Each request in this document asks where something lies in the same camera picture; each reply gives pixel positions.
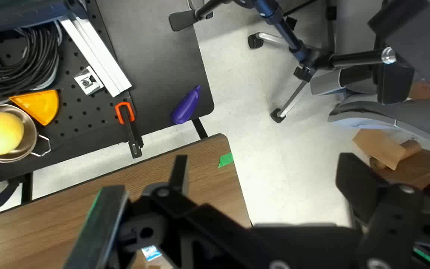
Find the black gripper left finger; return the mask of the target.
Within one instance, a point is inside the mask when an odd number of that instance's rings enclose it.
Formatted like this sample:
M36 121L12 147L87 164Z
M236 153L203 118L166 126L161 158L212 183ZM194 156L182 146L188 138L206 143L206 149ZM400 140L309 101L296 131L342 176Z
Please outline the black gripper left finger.
M95 194L64 269L121 269L116 233L127 203L122 185L103 186Z

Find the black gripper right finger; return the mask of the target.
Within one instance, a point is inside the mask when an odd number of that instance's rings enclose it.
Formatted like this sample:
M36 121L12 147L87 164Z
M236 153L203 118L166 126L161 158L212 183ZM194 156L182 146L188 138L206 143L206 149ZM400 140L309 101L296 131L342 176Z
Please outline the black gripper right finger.
M339 155L336 186L366 227L361 269L430 269L430 195L382 179L351 152Z

